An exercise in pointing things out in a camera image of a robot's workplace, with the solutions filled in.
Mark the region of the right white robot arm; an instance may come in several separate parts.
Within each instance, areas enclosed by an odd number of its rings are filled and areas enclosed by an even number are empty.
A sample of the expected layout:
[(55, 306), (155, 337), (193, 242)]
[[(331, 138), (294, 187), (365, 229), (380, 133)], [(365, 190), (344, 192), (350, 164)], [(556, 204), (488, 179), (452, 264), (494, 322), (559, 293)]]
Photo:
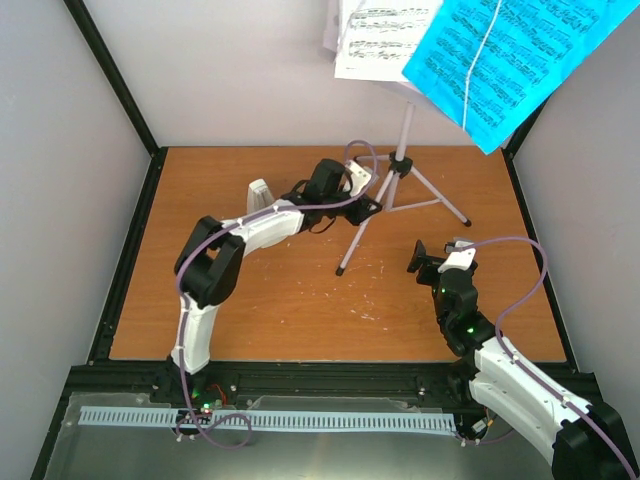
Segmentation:
[(461, 404), (475, 402), (504, 420), (547, 461), (556, 479), (636, 479), (639, 463), (618, 412), (561, 385), (503, 333), (503, 320), (479, 309), (473, 284), (478, 246), (456, 239), (446, 256), (416, 242), (407, 270), (430, 288), (436, 321), (458, 362), (449, 384)]

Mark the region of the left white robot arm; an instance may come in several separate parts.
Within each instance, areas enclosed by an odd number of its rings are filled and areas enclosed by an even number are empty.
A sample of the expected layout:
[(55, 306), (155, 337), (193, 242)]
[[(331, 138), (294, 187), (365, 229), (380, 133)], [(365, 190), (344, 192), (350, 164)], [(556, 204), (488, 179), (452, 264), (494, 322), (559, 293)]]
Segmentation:
[(174, 267), (181, 314), (171, 351), (180, 369), (172, 388), (186, 402), (201, 400), (208, 378), (200, 372), (210, 361), (210, 341), (220, 306), (236, 288), (242, 262), (258, 249), (311, 231), (325, 218), (345, 218), (358, 226), (381, 204), (367, 195), (378, 179), (378, 164), (321, 160), (311, 177), (270, 205), (232, 220), (201, 218)]

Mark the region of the white metronome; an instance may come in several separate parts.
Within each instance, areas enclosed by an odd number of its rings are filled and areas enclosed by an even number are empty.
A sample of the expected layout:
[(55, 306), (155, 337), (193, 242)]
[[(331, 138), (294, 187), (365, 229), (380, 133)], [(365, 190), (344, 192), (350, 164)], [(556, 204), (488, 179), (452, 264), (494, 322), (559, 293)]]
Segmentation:
[(252, 214), (269, 207), (275, 198), (264, 179), (257, 179), (248, 185), (247, 213)]

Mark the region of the white sheet music page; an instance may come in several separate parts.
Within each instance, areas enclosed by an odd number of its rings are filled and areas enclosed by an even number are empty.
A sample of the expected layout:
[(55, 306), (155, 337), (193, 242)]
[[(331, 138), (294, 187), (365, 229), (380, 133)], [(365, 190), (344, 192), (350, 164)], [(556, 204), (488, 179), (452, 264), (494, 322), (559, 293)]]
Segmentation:
[(441, 1), (330, 1), (323, 47), (334, 77), (407, 84), (403, 69), (431, 26)]

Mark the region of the blue sheet music page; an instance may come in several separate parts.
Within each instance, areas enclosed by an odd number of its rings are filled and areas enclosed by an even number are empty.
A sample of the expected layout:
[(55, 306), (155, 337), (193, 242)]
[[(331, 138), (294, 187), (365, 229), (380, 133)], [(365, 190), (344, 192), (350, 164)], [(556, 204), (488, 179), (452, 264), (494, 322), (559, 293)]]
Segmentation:
[(626, 20), (638, 1), (446, 1), (403, 69), (485, 154)]

